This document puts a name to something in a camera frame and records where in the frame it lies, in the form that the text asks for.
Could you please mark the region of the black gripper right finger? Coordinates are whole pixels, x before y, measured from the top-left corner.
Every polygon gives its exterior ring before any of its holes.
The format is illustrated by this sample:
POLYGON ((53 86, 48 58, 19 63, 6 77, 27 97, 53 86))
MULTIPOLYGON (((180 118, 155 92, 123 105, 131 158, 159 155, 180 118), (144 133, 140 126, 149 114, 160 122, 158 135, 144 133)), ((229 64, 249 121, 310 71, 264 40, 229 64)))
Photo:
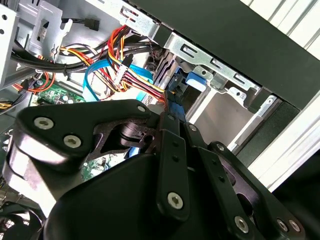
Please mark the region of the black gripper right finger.
POLYGON ((217 230, 225 240, 304 240, 298 219, 221 142, 206 144, 186 122, 184 136, 218 208, 217 230))

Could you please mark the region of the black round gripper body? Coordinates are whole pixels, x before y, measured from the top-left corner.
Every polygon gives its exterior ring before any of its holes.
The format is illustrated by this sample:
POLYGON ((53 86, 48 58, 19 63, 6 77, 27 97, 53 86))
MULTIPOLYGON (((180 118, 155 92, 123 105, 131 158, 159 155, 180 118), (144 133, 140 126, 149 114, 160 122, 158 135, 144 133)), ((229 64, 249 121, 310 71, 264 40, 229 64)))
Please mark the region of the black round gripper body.
POLYGON ((46 221, 46 240, 229 240, 215 196, 188 170, 190 215, 162 216, 156 206, 159 164, 135 156, 65 193, 46 221))

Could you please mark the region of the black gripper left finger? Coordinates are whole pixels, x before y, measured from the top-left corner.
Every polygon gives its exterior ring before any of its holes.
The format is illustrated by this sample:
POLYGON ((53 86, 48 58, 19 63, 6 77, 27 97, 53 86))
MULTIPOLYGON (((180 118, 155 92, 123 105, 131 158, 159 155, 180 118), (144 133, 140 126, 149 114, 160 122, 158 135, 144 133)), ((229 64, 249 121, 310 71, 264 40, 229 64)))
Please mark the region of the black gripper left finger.
POLYGON ((4 179, 49 217, 77 186, 139 156, 158 163, 156 207, 175 222, 190 215, 185 114, 166 100, 155 113, 134 99, 35 106, 15 119, 4 179))

